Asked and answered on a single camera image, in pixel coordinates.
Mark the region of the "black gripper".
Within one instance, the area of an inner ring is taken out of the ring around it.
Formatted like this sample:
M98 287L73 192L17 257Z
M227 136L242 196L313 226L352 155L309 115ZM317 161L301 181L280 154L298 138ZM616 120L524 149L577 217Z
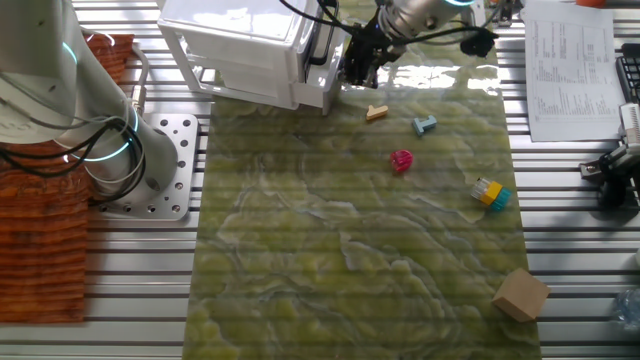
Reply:
M349 46L349 57L343 60L344 81L377 89L379 63L395 62L405 53L405 46L394 45L393 40L378 19L360 28Z

